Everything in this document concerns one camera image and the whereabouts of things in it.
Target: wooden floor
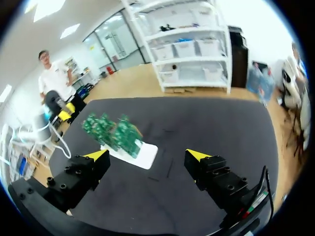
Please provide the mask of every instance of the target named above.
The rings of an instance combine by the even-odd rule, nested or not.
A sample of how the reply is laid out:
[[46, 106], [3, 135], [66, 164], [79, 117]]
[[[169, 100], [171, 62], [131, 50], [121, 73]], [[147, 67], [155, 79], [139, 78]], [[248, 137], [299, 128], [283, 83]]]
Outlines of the wooden floor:
[[[105, 98], [127, 98], [127, 97], [161, 97], [161, 96], [201, 96], [201, 97], [223, 97], [239, 98], [244, 100], [257, 100], [257, 97], [242, 88], [232, 88], [231, 94], [221, 88], [198, 88], [196, 92], [185, 93], [163, 93], [158, 84], [153, 68], [150, 64], [140, 65], [116, 72], [115, 74], [101, 80], [90, 95], [85, 99], [88, 103], [92, 100]], [[297, 157], [293, 157], [294, 147], [286, 148], [286, 142], [290, 133], [290, 122], [284, 123], [285, 112], [276, 101], [276, 94], [269, 102], [269, 111], [278, 146], [279, 177], [276, 190], [275, 209], [282, 203], [282, 197], [288, 193], [296, 181], [301, 165]], [[67, 124], [61, 126], [66, 131]], [[50, 170], [43, 167], [37, 168], [34, 177], [46, 185], [46, 178], [51, 176]]]

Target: white shelving unit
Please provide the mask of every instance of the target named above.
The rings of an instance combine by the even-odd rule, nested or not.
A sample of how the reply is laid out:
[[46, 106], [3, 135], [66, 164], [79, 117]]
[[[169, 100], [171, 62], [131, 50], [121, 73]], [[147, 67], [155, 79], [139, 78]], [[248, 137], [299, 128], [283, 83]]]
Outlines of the white shelving unit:
[[[167, 87], [216, 87], [231, 92], [230, 34], [216, 0], [122, 0], [122, 3], [139, 32], [162, 91]], [[168, 25], [169, 30], [160, 30]]]

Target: white t-shirt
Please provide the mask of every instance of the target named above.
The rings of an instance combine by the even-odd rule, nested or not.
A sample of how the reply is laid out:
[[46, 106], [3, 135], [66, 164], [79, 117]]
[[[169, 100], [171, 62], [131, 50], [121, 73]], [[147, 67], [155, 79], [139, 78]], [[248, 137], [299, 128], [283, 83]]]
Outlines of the white t-shirt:
[[68, 70], [69, 68], [62, 61], [53, 62], [50, 69], [45, 69], [38, 79], [39, 92], [46, 94], [54, 90], [64, 101], [67, 101], [76, 93], [73, 86], [67, 86]]

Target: ceiling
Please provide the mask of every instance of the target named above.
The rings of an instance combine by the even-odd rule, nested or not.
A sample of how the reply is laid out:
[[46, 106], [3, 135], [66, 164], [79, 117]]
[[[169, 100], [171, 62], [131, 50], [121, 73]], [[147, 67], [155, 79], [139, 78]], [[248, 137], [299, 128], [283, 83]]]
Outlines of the ceiling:
[[[51, 53], [82, 40], [109, 12], [121, 4], [120, 0], [66, 0], [62, 9], [33, 22], [35, 9], [21, 13], [13, 22], [0, 47], [0, 93], [7, 84], [13, 89], [38, 65], [38, 53], [47, 49]], [[80, 23], [78, 30], [63, 39], [62, 32]]]

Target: table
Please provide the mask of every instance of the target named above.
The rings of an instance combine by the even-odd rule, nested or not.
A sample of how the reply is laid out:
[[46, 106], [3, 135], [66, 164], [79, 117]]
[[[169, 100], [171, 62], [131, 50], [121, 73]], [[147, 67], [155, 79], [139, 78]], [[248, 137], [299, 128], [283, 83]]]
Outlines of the table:
[[76, 88], [76, 90], [78, 90], [81, 86], [86, 85], [87, 83], [84, 83], [83, 79], [84, 79], [85, 77], [87, 77], [87, 76], [89, 76], [89, 78], [90, 78], [90, 80], [89, 80], [89, 82], [88, 82], [88, 83], [90, 83], [90, 82], [93, 80], [93, 77], [92, 77], [92, 75], [91, 75], [91, 71], [88, 71], [88, 72], [86, 72], [84, 75], [82, 75], [80, 78], [78, 78], [77, 80], [75, 80], [75, 81], [73, 82], [72, 86], [75, 87], [75, 84], [78, 83], [78, 84], [79, 84], [79, 87]]
[[[149, 170], [111, 157], [111, 167], [95, 192], [89, 191], [71, 210], [78, 220], [138, 234], [202, 236], [218, 230], [226, 213], [195, 186], [184, 167], [187, 148], [223, 156], [233, 172], [248, 178], [249, 188], [258, 184], [267, 165], [271, 190], [276, 190], [275, 133], [268, 111], [258, 102], [179, 97], [95, 100], [64, 135], [72, 155], [99, 150], [99, 144], [81, 128], [92, 112], [106, 113], [111, 120], [129, 116], [144, 141], [159, 150]], [[49, 163], [53, 176], [66, 161], [61, 151], [53, 153]], [[269, 209], [268, 204], [261, 212], [261, 222], [266, 222]]]

